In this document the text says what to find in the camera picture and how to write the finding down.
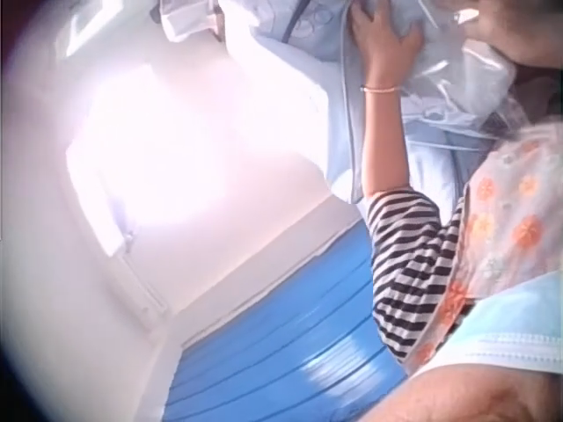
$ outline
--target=black and white striped sleeve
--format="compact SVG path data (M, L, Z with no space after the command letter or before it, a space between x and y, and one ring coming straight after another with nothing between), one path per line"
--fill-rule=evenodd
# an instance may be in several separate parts
M368 206L373 316L383 342L401 362L446 291L464 200L446 226L438 206L411 189L380 193Z

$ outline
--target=clear plastic bag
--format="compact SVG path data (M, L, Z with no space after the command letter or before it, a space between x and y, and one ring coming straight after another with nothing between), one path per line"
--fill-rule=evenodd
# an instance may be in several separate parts
M160 0L160 17L166 38L181 42L213 27L213 4L209 0Z
M374 11L377 0L365 0ZM405 120L463 133L482 133L489 119L517 130L520 112L507 101L515 80L515 65L486 43L467 40L460 28L464 15L436 7L432 0L391 0L392 23L400 36L412 23L422 24L425 45L404 85Z

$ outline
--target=person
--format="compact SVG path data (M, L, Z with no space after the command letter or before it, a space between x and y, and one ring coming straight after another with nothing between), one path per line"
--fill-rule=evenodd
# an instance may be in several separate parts
M508 59L534 68L563 65L563 3L560 0L434 0L445 10L479 11L463 24L465 35L482 40Z
M362 189L374 258L373 315L408 374L443 346L480 300L555 271L563 251L563 127L527 127L499 142L473 174L450 219L409 186L400 86L424 39L400 40L390 0L350 27L365 69Z
M373 17L358 3L349 15L366 74L374 317L412 376L362 421L562 420L563 127L529 127L499 142L442 227L436 205L409 187L400 120L398 88L423 37L415 26L398 39L389 0L378 5ZM481 18L494 13L479 7ZM515 28L501 30L506 40ZM556 47L535 58L525 51L541 31L528 31L522 45L481 35L521 64L558 62Z

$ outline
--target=face mask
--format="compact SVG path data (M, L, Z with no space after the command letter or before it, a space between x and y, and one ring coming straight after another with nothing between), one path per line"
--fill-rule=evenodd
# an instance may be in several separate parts
M562 280L547 273L482 300L415 376L468 363L562 375Z

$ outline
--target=blue floor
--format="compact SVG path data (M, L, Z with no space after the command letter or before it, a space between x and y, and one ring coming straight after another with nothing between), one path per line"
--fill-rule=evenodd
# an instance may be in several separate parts
M164 420L357 420L405 379L370 315L369 263L359 223L264 300L185 350Z

